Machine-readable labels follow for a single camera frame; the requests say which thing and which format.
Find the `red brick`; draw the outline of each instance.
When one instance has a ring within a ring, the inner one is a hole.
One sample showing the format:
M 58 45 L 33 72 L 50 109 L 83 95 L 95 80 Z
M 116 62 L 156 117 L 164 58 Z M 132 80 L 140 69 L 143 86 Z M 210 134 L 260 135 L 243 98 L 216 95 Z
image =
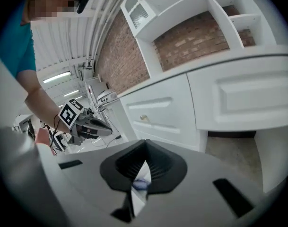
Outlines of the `red brick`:
M 239 14 L 234 6 L 225 7 L 224 11 L 228 16 Z M 244 46 L 255 45 L 249 30 L 240 31 L 239 35 Z M 209 12 L 201 13 L 176 25 L 154 42 L 163 71 L 229 49 L 222 31 Z
M 117 93 L 149 79 L 138 45 L 121 11 L 104 41 L 96 73 Z

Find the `ceiling light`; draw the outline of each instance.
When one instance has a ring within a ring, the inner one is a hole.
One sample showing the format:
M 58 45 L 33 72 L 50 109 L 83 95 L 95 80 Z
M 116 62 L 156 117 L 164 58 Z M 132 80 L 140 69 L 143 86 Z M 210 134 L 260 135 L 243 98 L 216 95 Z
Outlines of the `ceiling light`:
M 52 77 L 52 78 L 46 79 L 46 80 L 43 81 L 43 83 L 47 83 L 47 82 L 56 80 L 56 79 L 58 79 L 58 78 L 62 78 L 62 77 L 65 77 L 65 76 L 70 76 L 70 75 L 71 75 L 70 71 L 67 71 L 67 72 L 62 73 L 62 74 L 60 74 L 60 75 L 57 75 L 57 76 L 54 76 L 54 77 Z
M 77 93 L 78 91 L 79 91 L 79 90 L 75 90 L 75 91 L 73 91 L 73 92 L 71 92 L 71 93 L 65 94 L 64 96 L 69 96 L 69 95 L 71 95 L 71 94 Z

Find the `drawer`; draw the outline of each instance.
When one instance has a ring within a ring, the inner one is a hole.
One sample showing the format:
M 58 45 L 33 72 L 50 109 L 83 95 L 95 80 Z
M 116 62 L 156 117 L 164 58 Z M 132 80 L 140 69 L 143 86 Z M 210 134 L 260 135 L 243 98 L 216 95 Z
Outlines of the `drawer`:
M 126 95 L 121 102 L 137 133 L 142 132 L 146 137 L 156 137 L 172 144 L 177 142 L 188 148 L 198 144 L 186 74 Z
M 231 61 L 187 76 L 197 129 L 246 131 L 288 125 L 288 56 Z

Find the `cabinet knob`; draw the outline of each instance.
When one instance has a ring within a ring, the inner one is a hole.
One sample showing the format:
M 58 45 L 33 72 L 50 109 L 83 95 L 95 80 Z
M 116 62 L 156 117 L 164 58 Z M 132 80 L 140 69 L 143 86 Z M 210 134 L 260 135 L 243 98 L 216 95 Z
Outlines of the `cabinet knob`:
M 144 119 L 146 119 L 146 118 L 147 118 L 147 115 L 141 115 L 141 116 L 140 116 L 140 119 L 141 119 L 141 120 L 144 120 Z

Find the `white countertop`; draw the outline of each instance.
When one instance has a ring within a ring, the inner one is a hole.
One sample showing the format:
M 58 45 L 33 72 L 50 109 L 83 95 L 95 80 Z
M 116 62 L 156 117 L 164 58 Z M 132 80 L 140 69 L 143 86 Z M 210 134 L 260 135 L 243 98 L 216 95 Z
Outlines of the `white countertop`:
M 199 59 L 189 61 L 181 66 L 175 67 L 171 70 L 160 73 L 157 76 L 154 76 L 151 79 L 148 79 L 142 83 L 135 85 L 134 87 L 129 88 L 123 93 L 118 95 L 118 98 L 123 97 L 127 94 L 133 93 L 137 90 L 140 90 L 144 87 L 148 87 L 165 79 L 175 77 L 177 75 L 187 73 L 192 70 L 197 70 L 203 67 L 216 65 L 223 62 L 239 60 L 241 58 L 252 58 L 252 57 L 261 57 L 261 56 L 275 56 L 275 55 L 288 55 L 288 46 L 286 45 L 271 45 L 271 46 L 250 46 L 245 47 L 244 49 L 239 50 L 229 50 L 224 52 L 219 52 L 209 56 L 204 56 Z

